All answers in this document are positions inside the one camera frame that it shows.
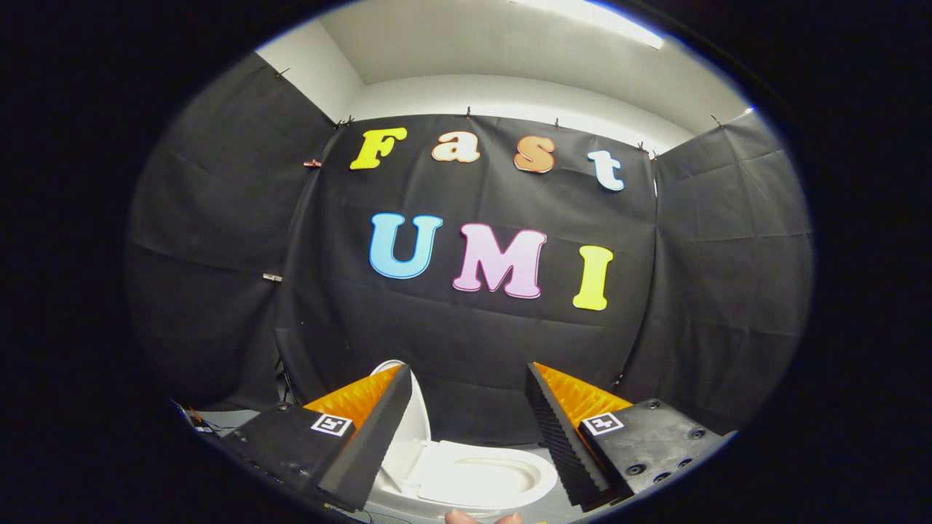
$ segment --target ceiling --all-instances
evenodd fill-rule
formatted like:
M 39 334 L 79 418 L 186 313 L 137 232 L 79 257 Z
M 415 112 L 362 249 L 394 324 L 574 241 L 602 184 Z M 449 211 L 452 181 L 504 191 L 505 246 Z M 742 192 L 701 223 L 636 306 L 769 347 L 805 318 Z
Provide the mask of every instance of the ceiling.
M 715 127 L 710 115 L 724 122 L 748 107 L 673 38 L 655 49 L 509 0 L 363 0 L 320 20 L 366 84 L 456 74 L 534 78 L 630 103 L 694 134 Z

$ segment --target ceiling light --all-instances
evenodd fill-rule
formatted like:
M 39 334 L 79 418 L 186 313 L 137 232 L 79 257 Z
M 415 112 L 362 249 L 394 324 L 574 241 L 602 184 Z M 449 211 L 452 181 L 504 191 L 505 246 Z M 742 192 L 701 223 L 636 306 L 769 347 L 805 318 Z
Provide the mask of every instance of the ceiling light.
M 577 21 L 597 25 L 622 36 L 633 38 L 659 49 L 664 44 L 663 38 L 644 29 L 636 23 L 622 17 L 617 12 L 590 4 L 583 0 L 511 0 L 515 4 L 527 4 L 529 6 L 539 7 L 554 13 L 559 13 L 567 18 Z

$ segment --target white wall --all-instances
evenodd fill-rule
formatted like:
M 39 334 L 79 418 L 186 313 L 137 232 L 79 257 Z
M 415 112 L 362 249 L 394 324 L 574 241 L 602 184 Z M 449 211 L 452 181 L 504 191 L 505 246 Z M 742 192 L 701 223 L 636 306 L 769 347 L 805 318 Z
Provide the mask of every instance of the white wall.
M 553 82 L 495 75 L 419 76 L 364 85 L 319 21 L 256 50 L 334 122 L 426 114 L 523 118 L 591 132 L 662 154 L 693 134 L 653 113 L 605 95 Z
M 334 122 L 346 119 L 363 81 L 319 21 L 302 24 L 255 51 Z
M 425 114 L 523 118 L 591 132 L 658 155 L 693 138 L 661 117 L 588 90 L 495 75 L 419 76 L 364 86 L 349 106 L 356 120 Z

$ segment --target cable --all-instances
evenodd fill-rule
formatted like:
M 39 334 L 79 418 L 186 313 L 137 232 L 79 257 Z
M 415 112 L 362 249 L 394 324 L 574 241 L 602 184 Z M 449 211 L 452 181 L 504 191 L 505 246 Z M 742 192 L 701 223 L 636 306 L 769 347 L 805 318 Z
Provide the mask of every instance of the cable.
M 198 419 L 198 422 L 204 422 L 204 419 L 202 419 L 202 418 L 200 417 L 200 415 L 198 414 L 198 412 L 195 411 L 193 407 L 188 406 L 187 408 L 191 410 L 191 413 L 194 413 L 194 418 L 195 418 L 195 419 Z
M 365 513 L 365 514 L 367 514 L 367 515 L 369 516 L 369 522 L 368 522 L 367 524 L 373 524 L 372 515 L 370 515 L 369 512 L 368 512 L 368 511 L 365 511 L 364 509 L 361 509 L 361 510 L 359 510 L 359 511 L 349 512 L 349 511 L 347 511 L 347 510 L 345 510 L 345 509 L 340 509 L 340 508 L 338 508 L 338 507 L 336 507 L 336 506 L 334 506 L 334 505 L 331 505 L 331 504 L 329 504 L 329 503 L 324 503 L 324 504 L 323 504 L 323 507 L 328 508 L 328 509 L 331 509 L 331 510 L 333 510 L 333 511 L 336 511 L 337 513 L 342 514 L 342 515 L 345 515 L 345 516 L 347 516 L 347 517 L 349 517 L 349 518 L 352 518 L 353 520 L 358 520 L 358 519 L 356 518 L 355 515 L 361 511 L 361 512 L 363 512 L 363 513 Z
M 285 387 L 287 388 L 286 391 L 290 391 L 292 393 L 292 403 L 297 404 L 297 399 L 295 399 L 295 389 L 291 387 L 291 379 L 288 378 L 288 372 L 282 371 L 282 373 L 285 376 Z
M 281 392 L 281 401 L 282 401 L 282 402 L 287 402 L 287 400 L 288 400 L 288 392 L 289 392 L 290 390 L 291 390 L 291 383 L 288 382 L 288 375 L 285 375 L 285 389 L 284 389 L 284 391 Z
M 214 431 L 216 431 L 216 430 L 235 430 L 235 429 L 237 429 L 237 428 L 239 427 L 239 426 L 221 426 L 221 425 L 219 425 L 219 424 L 214 424 L 213 422 L 210 422 L 210 421 L 204 421 L 204 422 L 206 422 L 207 425 L 211 426 L 211 429 L 213 429 Z
M 378 513 L 378 512 L 375 512 L 375 511 L 373 511 L 373 512 L 369 512 L 369 511 L 366 511 L 366 510 L 363 510 L 363 511 L 369 516 L 369 524 L 372 524 L 372 522 L 373 522 L 372 515 L 378 515 L 378 516 L 380 516 L 380 517 L 394 518 L 395 520 L 401 520 L 401 521 L 404 522 L 405 524 L 412 524 L 410 521 L 404 520 L 403 518 L 393 517 L 393 516 L 391 516 L 391 515 L 385 515 L 384 513 Z
M 185 411 L 185 408 L 182 407 L 182 405 L 175 402 L 174 400 L 172 400 L 171 398 L 169 398 L 169 402 L 171 402 L 172 404 L 175 404 L 175 406 L 178 407 L 178 410 L 181 411 L 181 416 L 185 417 L 185 422 L 187 422 L 188 424 L 191 424 L 191 417 L 187 414 L 187 411 Z

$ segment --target letter m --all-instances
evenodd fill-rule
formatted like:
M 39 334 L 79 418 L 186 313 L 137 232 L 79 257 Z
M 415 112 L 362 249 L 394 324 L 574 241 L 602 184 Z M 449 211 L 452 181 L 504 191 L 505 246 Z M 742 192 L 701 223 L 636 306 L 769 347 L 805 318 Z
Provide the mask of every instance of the letter m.
M 499 289 L 511 272 L 512 279 L 504 287 L 505 295 L 517 298 L 541 295 L 541 288 L 537 286 L 537 266 L 547 235 L 523 229 L 503 253 L 488 225 L 465 224 L 460 231 L 466 237 L 466 252 L 463 254 L 462 272 L 453 281 L 453 287 L 460 291 L 479 291 L 482 283 L 478 273 L 479 266 L 482 266 L 489 291 Z

